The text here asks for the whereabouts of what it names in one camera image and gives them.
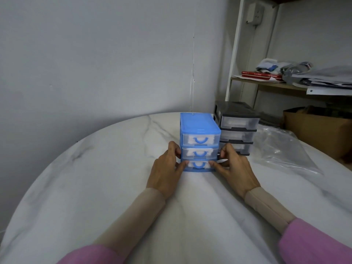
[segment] white shelf post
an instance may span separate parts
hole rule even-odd
[[[243,12],[244,12],[243,10],[244,10],[244,0],[241,0],[240,1],[240,10],[238,12],[237,26],[236,26],[236,32],[235,32],[235,40],[233,42],[230,73],[228,75],[225,101],[228,101],[229,98],[230,98],[231,76],[232,76],[232,71],[233,71],[233,65],[236,63],[236,55],[237,55],[238,43],[239,43],[239,39],[240,39]]]

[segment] beige sleeve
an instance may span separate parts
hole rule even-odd
[[[165,198],[161,192],[145,189],[94,244],[104,245],[119,256],[127,257],[164,206]]]
[[[296,218],[294,214],[289,212],[275,197],[266,192],[262,187],[257,187],[247,192],[244,201],[281,234],[284,233],[288,224]]]

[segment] red book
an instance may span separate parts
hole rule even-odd
[[[253,76],[261,76],[261,77],[273,77],[277,79],[281,79],[281,74],[270,74],[270,73],[260,73],[254,71],[242,71],[242,75],[253,75]]]
[[[242,74],[242,77],[264,79],[264,80],[269,80],[270,78],[273,78],[273,77],[253,76],[253,75],[245,75],[245,74]],[[283,79],[281,79],[281,78],[273,78],[273,79],[278,80],[278,81],[283,81]]]

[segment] wall socket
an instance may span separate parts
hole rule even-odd
[[[247,23],[257,26],[262,23],[264,6],[259,3],[252,3],[248,7]]]

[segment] mini drawer organizer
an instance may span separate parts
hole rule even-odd
[[[208,113],[180,114],[181,161],[185,171],[212,171],[208,161],[217,160],[221,130]]]
[[[244,102],[216,101],[214,120],[221,129],[220,148],[229,142],[240,155],[249,155],[260,114]]]
[[[225,144],[226,144],[225,142],[219,143],[219,152],[220,152],[221,148],[224,147]],[[239,155],[249,155],[252,144],[253,144],[252,142],[249,144],[246,144],[246,143],[232,144],[232,147],[236,150],[236,152]]]

